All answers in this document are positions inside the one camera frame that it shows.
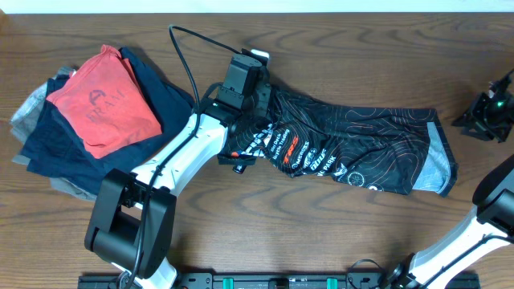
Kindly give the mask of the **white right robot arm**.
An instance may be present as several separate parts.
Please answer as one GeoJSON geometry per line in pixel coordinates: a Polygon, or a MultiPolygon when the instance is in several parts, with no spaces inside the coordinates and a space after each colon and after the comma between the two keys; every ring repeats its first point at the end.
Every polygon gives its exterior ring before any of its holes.
{"type": "MultiPolygon", "coordinates": [[[[484,140],[505,140],[513,126],[513,94],[498,88],[483,93],[455,126],[484,140]]],[[[489,252],[513,243],[513,158],[491,171],[476,188],[473,206],[447,235],[411,254],[385,277],[380,288],[444,288],[489,252]]]]}

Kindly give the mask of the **folded grey garment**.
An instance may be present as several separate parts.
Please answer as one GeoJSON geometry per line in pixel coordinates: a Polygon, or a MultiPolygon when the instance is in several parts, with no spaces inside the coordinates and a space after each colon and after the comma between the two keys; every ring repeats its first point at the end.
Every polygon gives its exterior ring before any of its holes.
{"type": "MultiPolygon", "coordinates": [[[[36,88],[10,118],[10,133],[23,145],[28,136],[35,130],[39,115],[43,109],[43,101],[47,95],[47,83],[36,88]]],[[[73,197],[86,201],[95,201],[96,195],[81,189],[65,178],[51,178],[51,187],[59,192],[67,193],[73,197]]]]}

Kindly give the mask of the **black patterned cycling jersey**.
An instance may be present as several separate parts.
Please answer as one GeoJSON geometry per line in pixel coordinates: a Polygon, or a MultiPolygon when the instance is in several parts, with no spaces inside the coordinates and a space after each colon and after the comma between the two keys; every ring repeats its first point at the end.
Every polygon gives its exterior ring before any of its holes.
{"type": "Polygon", "coordinates": [[[407,195],[445,197],[458,165],[433,108],[360,108],[327,104],[274,88],[265,117],[247,114],[218,155],[242,173],[264,158],[291,178],[335,182],[407,195]]]}

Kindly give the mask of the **folded navy blue garment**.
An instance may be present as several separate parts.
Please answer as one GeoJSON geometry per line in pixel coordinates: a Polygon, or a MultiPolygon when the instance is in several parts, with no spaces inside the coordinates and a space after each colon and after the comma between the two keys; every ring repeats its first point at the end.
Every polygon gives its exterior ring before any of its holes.
{"type": "Polygon", "coordinates": [[[105,175],[112,169],[126,173],[151,157],[185,126],[194,105],[193,98],[162,80],[127,47],[119,50],[127,59],[142,94],[162,127],[162,134],[130,144],[96,159],[88,153],[57,107],[43,102],[35,130],[28,136],[21,155],[30,159],[27,170],[45,177],[65,178],[81,189],[97,195],[105,175]]]}

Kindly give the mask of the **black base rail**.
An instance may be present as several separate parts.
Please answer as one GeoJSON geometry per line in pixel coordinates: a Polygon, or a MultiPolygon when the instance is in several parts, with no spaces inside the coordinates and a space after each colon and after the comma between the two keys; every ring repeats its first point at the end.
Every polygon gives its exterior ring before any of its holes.
{"type": "MultiPolygon", "coordinates": [[[[352,269],[343,275],[262,275],[262,274],[211,274],[211,272],[190,272],[178,275],[172,285],[143,285],[135,281],[131,288],[173,288],[173,289],[345,289],[378,288],[385,278],[380,269],[352,269]]],[[[79,289],[114,289],[115,275],[83,275],[78,278],[79,289]]],[[[480,289],[479,276],[473,272],[456,275],[445,288],[480,289]]]]}

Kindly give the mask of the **folded red printed t-shirt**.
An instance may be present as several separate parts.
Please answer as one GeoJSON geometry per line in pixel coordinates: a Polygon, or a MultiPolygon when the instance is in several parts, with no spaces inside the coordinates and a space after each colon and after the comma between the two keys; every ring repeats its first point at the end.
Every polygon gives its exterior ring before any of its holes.
{"type": "Polygon", "coordinates": [[[162,134],[127,59],[112,46],[86,61],[47,100],[96,159],[162,134]]]}

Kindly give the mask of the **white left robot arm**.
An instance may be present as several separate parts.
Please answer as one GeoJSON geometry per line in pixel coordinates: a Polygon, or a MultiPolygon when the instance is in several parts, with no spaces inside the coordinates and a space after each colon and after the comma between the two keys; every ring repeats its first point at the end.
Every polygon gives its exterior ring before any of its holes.
{"type": "Polygon", "coordinates": [[[115,288],[171,288],[177,271],[167,254],[177,196],[198,170],[254,117],[268,117],[273,88],[267,80],[233,88],[218,86],[187,125],[159,153],[128,173],[103,179],[85,236],[85,246],[121,273],[115,288]]]}

